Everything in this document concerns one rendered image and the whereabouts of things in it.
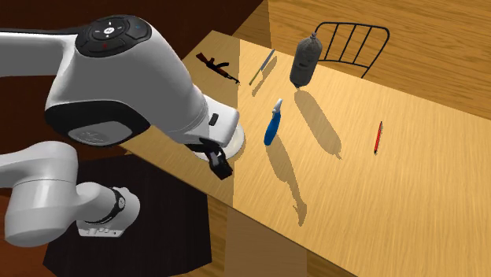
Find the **white plate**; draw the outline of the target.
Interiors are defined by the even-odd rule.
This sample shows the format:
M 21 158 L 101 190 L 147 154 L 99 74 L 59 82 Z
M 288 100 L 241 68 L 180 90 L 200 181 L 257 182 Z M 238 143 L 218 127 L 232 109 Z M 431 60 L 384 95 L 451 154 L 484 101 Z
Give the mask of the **white plate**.
M 231 140 L 227 144 L 226 147 L 223 148 L 225 152 L 226 158 L 230 159 L 236 154 L 238 154 L 243 146 L 245 141 L 245 132 L 240 123 L 237 123 L 237 126 L 234 130 L 234 134 L 231 137 Z

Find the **black robot stand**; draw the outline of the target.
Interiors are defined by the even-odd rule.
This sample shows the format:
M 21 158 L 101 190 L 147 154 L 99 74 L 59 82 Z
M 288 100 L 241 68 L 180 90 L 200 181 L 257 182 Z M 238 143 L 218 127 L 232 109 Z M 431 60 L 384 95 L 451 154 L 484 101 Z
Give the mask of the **black robot stand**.
M 43 264 L 56 277 L 169 277 L 211 263 L 201 191 L 135 155 L 84 161 L 78 180 L 126 187 L 141 208 L 119 238 L 84 238 L 72 225 L 51 242 Z

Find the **wooden table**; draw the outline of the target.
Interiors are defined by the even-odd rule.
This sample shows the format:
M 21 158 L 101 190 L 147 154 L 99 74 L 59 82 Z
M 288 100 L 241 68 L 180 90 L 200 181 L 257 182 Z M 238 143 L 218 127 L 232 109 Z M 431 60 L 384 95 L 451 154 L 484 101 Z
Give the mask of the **wooden table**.
M 249 85 L 271 51 L 217 31 L 196 51 L 240 81 L 184 59 L 203 92 L 239 111 L 233 176 L 217 179 L 156 128 L 126 150 L 358 277 L 491 277 L 491 120 L 323 66 L 297 90 L 281 52 Z

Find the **black and brown toy rifle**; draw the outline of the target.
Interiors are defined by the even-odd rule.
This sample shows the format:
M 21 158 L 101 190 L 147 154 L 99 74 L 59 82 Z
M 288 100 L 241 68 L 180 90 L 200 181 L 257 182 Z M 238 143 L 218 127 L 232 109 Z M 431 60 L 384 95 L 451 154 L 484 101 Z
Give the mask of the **black and brown toy rifle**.
M 227 67 L 230 65 L 229 62 L 221 62 L 219 64 L 215 64 L 214 61 L 215 61 L 215 58 L 214 57 L 211 57 L 209 60 L 204 56 L 203 53 L 199 53 L 196 55 L 196 58 L 198 58 L 201 62 L 205 63 L 205 65 L 210 68 L 211 70 L 213 70 L 214 72 L 216 72 L 217 74 L 221 75 L 222 77 L 226 78 L 226 79 L 231 79 L 231 80 L 234 80 L 235 83 L 240 83 L 240 81 L 236 78 L 234 78 L 233 76 L 231 76 L 228 72 L 226 72 L 225 70 L 223 70 L 223 67 Z

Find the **red pen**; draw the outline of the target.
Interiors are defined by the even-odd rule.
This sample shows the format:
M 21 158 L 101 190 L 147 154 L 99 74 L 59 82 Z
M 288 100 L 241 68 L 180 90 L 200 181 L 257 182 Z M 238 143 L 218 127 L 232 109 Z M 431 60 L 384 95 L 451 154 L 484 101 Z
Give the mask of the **red pen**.
M 378 153 L 380 138 L 381 138 L 381 135 L 382 135 L 382 127 L 383 127 L 383 122 L 381 121 L 380 124 L 379 124 L 379 126 L 378 126 L 377 137 L 376 137 L 376 140 L 375 140 L 374 155 L 376 155 Z

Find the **black metal chair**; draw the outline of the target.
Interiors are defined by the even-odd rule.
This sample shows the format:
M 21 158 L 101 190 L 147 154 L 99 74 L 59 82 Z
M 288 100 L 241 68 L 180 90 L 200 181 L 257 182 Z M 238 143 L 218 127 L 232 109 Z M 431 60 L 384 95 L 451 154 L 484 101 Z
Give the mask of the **black metal chair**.
M 319 61 L 322 61 L 322 62 L 334 62 L 334 63 L 345 64 L 345 65 L 353 65 L 353 66 L 356 66 L 356 67 L 363 68 L 364 69 L 364 73 L 361 75 L 361 77 L 360 77 L 361 79 L 363 79 L 367 75 L 367 73 L 372 68 L 372 66 L 374 65 L 374 63 L 378 60 L 378 57 L 383 52 L 383 50 L 386 48 L 386 45 L 387 45 L 387 43 L 389 42 L 389 39 L 390 39 L 390 30 L 387 27 L 373 25 L 373 24 L 362 24 L 362 23 L 357 23 L 357 22 L 324 21 L 324 22 L 320 22 L 316 26 L 316 28 L 314 29 L 314 32 L 315 33 L 318 33 L 319 32 L 319 29 L 323 25 L 333 25 L 334 26 L 334 30 L 333 30 L 332 35 L 330 37 L 330 41 L 329 41 L 327 50 L 326 50 L 325 54 L 323 55 L 323 58 L 320 58 Z M 335 59 L 328 59 L 327 56 L 330 53 L 330 49 L 331 49 L 331 47 L 333 45 L 334 39 L 335 39 L 335 37 L 336 37 L 336 35 L 338 33 L 338 29 L 339 29 L 340 26 L 351 26 L 352 27 L 351 28 L 351 32 L 349 33 L 349 37 L 345 41 L 345 45 L 343 46 L 342 52 L 340 53 L 339 57 L 338 58 L 335 58 Z M 355 57 L 351 61 L 344 61 L 343 60 L 344 53 L 346 52 L 346 50 L 348 48 L 348 45 L 349 45 L 349 43 L 350 43 L 350 41 L 351 41 L 351 39 L 353 37 L 353 34 L 354 34 L 355 30 L 358 27 L 367 28 L 367 32 L 366 32 L 366 34 L 364 36 L 364 39 L 363 39 L 362 43 L 360 44 L 360 46 L 359 46 L 359 48 L 358 48 L 358 50 L 356 52 Z M 366 44 L 366 42 L 368 40 L 368 37 L 370 36 L 371 32 L 374 29 L 383 30 L 385 32 L 385 34 L 386 34 L 386 38 L 385 38 L 385 41 L 383 42 L 383 44 L 379 47 L 377 54 L 371 60 L 371 62 L 368 65 L 363 65 L 361 63 L 358 63 L 357 62 L 357 59 L 360 56 L 361 50 L 364 48 L 364 46 L 365 46 L 365 44 Z

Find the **grey bottle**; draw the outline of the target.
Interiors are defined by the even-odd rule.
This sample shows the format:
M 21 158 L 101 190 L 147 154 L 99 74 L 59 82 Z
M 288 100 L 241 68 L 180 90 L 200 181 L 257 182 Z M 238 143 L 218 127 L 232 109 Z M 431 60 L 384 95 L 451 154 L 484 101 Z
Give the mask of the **grey bottle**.
M 322 50 L 322 43 L 315 32 L 298 43 L 290 71 L 290 82 L 296 88 L 308 85 Z

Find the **blue spray bottle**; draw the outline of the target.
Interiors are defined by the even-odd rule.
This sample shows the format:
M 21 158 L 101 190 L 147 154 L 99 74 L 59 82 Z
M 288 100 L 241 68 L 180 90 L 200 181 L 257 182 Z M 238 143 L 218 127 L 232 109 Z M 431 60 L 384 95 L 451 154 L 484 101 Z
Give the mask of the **blue spray bottle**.
M 279 124 L 280 124 L 280 120 L 281 120 L 281 105 L 282 105 L 282 99 L 280 98 L 273 110 L 272 110 L 272 118 L 268 124 L 268 127 L 267 127 L 267 130 L 264 134 L 264 144 L 266 146 L 270 146 L 274 137 L 276 136 L 277 134 L 277 131 L 278 131 L 278 128 L 279 128 Z

